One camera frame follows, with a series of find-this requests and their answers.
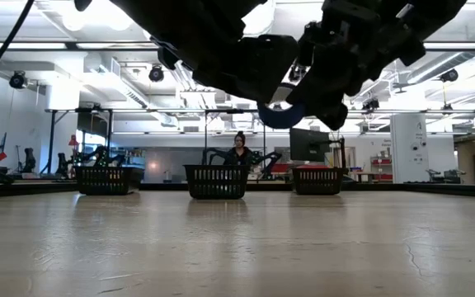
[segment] blue object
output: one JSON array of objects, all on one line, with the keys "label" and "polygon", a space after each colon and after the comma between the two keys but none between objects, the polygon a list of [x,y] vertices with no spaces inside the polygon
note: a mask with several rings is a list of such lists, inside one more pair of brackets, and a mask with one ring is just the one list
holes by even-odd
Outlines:
[{"label": "blue object", "polygon": [[305,117],[305,106],[295,104],[288,110],[273,111],[262,104],[257,107],[261,121],[274,129],[289,129],[298,124]]}]

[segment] dark hair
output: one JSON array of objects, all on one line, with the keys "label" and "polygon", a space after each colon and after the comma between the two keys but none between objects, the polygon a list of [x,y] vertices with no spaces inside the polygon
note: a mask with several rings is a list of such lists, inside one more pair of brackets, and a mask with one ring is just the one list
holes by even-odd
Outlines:
[{"label": "dark hair", "polygon": [[245,144],[245,134],[243,133],[243,131],[239,131],[237,132],[236,136],[234,136],[234,141],[236,141],[236,138],[239,137],[241,139],[241,141],[243,142],[243,145]]}]

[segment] computer monitor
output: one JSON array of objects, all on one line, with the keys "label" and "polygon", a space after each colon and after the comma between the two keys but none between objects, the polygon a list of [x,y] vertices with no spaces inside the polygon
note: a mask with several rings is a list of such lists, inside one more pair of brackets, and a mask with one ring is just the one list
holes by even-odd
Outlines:
[{"label": "computer monitor", "polygon": [[324,162],[331,151],[327,141],[329,133],[303,129],[291,129],[290,158],[293,161]]}]

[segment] plastic basket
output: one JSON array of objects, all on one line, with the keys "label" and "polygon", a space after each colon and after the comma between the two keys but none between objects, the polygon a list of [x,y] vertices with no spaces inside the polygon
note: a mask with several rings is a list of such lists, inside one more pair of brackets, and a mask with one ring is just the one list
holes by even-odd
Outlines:
[{"label": "plastic basket", "polygon": [[342,168],[293,168],[294,189],[299,195],[338,194],[343,177]]},{"label": "plastic basket", "polygon": [[136,167],[75,167],[78,190],[85,195],[127,195],[140,186],[144,170]]},{"label": "plastic basket", "polygon": [[194,199],[241,199],[247,189],[248,166],[185,165]]}]

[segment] person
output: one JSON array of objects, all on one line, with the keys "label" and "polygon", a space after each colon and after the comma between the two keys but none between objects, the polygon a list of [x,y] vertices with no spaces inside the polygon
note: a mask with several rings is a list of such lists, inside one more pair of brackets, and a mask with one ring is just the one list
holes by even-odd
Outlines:
[{"label": "person", "polygon": [[223,165],[251,165],[253,152],[245,146],[247,138],[242,131],[234,136],[234,147],[228,151]]}]

